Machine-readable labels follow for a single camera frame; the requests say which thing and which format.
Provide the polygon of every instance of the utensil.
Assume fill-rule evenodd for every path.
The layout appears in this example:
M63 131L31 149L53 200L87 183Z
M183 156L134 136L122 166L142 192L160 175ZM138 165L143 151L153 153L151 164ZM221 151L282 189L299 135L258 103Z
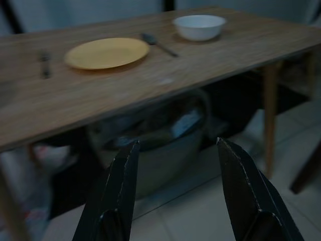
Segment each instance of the utensil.
M141 38L148 43L149 45L157 45L158 47L160 47L161 49L163 49L165 52L169 53L170 55L172 55L173 57L178 57L179 55L177 53L175 53L174 51L168 49L167 47L165 47L164 45L160 44L157 39L151 35L151 34L146 34L146 33L142 33L141 34Z
M42 63L42 77L48 79L51 76L49 67L50 54L47 51L40 52L40 62Z

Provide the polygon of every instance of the spoon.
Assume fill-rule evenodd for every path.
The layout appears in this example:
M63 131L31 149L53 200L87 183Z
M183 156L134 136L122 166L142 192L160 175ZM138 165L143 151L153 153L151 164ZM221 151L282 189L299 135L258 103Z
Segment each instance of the spoon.
M169 53L170 55L172 55L173 57L178 57L179 55L177 53L175 53L174 51L168 49L167 47L165 47L164 45L160 44L157 39L151 35L151 34L146 34L146 33L142 33L141 34L141 38L148 43L149 45L157 45L158 47L160 47L161 49L163 49L165 52Z

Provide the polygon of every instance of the table leg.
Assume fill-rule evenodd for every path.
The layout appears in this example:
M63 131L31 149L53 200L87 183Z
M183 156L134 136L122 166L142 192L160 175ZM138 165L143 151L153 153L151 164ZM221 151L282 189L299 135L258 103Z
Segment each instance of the table leg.
M316 60L314 51L310 51L306 54L306 70L308 81L308 96L313 99L315 82L316 82Z
M277 97L277 63L264 66L264 107L265 107L265 175L270 178L274 159L274 133Z
M0 170L0 216L13 241L30 241L30 237L20 213L20 207L13 199L2 170Z

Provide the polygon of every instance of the chair leg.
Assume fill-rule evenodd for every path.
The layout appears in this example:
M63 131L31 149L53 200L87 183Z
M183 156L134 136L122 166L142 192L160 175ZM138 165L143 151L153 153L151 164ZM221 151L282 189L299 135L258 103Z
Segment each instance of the chair leg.
M306 186L306 184L318 173L321 167L321 141L314 150L308 162L301 169L290 189L295 194L298 194Z

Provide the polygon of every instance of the plastic bag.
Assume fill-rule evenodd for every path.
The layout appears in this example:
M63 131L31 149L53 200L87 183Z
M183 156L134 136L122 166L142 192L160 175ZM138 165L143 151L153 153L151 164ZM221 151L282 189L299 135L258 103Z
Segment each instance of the plastic bag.
M21 207L33 241L39 241L48 224L51 206L49 177L35 168L26 148L0 154L1 167L16 203ZM0 217L0 241L11 240Z

